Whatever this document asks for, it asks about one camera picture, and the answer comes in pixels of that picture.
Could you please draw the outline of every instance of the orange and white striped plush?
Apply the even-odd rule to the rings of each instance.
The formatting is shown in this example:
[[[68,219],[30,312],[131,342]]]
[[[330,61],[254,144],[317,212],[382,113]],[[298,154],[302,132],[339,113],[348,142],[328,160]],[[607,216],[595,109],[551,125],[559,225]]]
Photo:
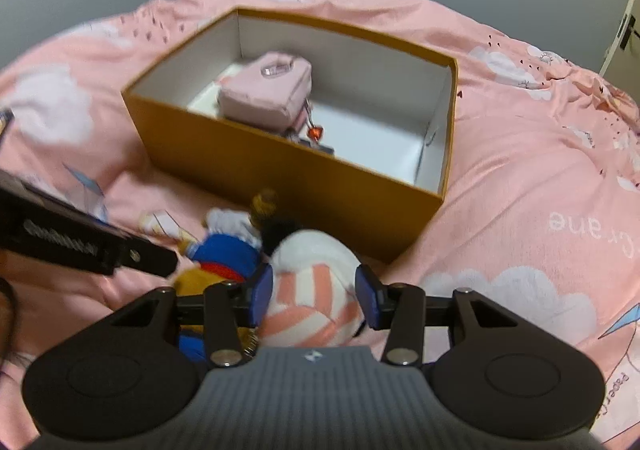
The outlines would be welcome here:
[[[263,346],[332,347],[348,343],[363,316],[355,297],[360,261],[315,230],[287,237],[271,257],[274,288],[258,336]]]

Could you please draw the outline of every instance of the pink bag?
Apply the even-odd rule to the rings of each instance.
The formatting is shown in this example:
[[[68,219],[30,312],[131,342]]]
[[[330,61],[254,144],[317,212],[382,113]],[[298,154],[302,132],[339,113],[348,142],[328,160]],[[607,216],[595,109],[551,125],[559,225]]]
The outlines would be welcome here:
[[[273,132],[299,131],[306,122],[311,64],[269,52],[226,81],[218,103],[225,118]]]

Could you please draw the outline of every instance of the white logo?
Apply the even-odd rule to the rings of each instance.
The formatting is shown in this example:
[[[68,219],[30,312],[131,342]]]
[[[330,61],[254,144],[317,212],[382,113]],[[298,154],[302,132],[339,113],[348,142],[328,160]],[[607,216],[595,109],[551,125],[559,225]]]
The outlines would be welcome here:
[[[320,358],[324,358],[324,354],[313,349],[310,353],[305,354],[305,360],[311,363],[316,363]]]
[[[22,226],[24,227],[24,231],[30,236],[38,237],[39,239],[46,240],[47,242],[52,242],[53,244],[58,244],[64,248],[69,248],[70,250],[76,250],[76,252],[86,253],[87,255],[93,256],[98,255],[98,246],[91,244],[90,242],[84,242],[80,239],[72,239],[68,235],[58,233],[53,228],[47,229],[42,226],[38,226],[29,219],[24,221]]]

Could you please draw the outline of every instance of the bed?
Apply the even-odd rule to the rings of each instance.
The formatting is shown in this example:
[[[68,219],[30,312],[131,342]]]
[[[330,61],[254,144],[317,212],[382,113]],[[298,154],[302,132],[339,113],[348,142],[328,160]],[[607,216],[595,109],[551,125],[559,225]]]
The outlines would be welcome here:
[[[358,24],[457,59],[447,199],[415,245],[378,269],[428,294],[473,287],[585,351],[607,380],[593,432],[628,448],[640,436],[639,111],[553,52],[429,0],[152,0],[61,33],[0,74],[0,107],[17,117],[0,167],[167,245],[201,237],[206,210],[228,204],[149,166],[120,90],[238,5]],[[22,306],[0,380],[0,441],[12,450],[37,435],[20,398],[29,362],[163,281],[13,254],[2,272]],[[384,338],[364,332],[354,343],[379,353]],[[425,347],[436,359],[446,332],[427,330]]]

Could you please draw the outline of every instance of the box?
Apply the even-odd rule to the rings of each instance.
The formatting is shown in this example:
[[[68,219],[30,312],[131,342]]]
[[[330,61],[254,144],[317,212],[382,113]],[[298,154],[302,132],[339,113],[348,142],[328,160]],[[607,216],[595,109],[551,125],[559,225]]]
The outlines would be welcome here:
[[[217,117],[220,79],[273,50],[311,62],[313,119],[334,157]],[[283,214],[389,262],[444,199],[457,74],[455,59],[386,34],[236,8],[123,96],[160,170],[244,207],[273,188]]]

